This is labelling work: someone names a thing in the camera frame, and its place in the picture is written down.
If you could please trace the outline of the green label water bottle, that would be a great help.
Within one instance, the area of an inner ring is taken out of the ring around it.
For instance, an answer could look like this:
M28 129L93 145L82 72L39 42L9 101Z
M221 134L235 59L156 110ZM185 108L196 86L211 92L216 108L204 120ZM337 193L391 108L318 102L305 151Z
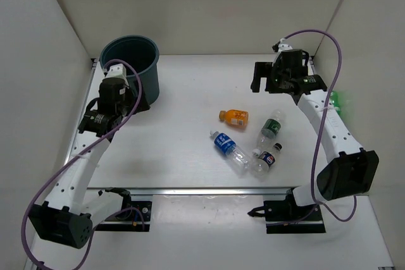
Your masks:
M282 110L276 109L270 114L270 117L265 121L258 133L255 148L252 150L254 157L258 157L275 143L284 121L285 113Z

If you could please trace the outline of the blue label water bottle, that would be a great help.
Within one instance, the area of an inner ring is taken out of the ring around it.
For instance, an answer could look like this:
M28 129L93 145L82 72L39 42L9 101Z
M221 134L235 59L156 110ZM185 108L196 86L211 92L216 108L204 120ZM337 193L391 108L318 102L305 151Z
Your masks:
M218 152L226 159L231 169L238 175L244 176L247 173L251 158L236 144L227 134L219 131L210 131L210 138Z

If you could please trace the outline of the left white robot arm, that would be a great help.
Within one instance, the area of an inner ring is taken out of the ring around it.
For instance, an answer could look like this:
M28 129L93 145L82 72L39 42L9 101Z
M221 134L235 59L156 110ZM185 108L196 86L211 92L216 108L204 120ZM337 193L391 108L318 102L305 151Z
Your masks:
M28 218L41 239L81 249L92 230L110 216L127 219L133 211L130 192L123 188L101 190L92 201L84 201L96 166L112 142L115 129L135 105L135 95L123 77L105 78L99 96L87 105L79 124L85 154L61 175L42 204L34 204Z

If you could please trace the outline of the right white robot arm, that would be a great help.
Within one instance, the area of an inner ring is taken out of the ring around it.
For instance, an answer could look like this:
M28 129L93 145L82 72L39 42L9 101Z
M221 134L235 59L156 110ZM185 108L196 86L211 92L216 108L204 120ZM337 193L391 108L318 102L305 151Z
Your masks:
M291 219L301 218L307 206L368 192L379 164L377 153L363 148L329 102L321 76L308 73L308 60L301 49L281 51L273 62L254 65L251 83L254 93L265 79L266 92L289 94L316 132L316 146L326 155L325 168L314 173L307 185L293 189L292 198L285 202L284 211Z

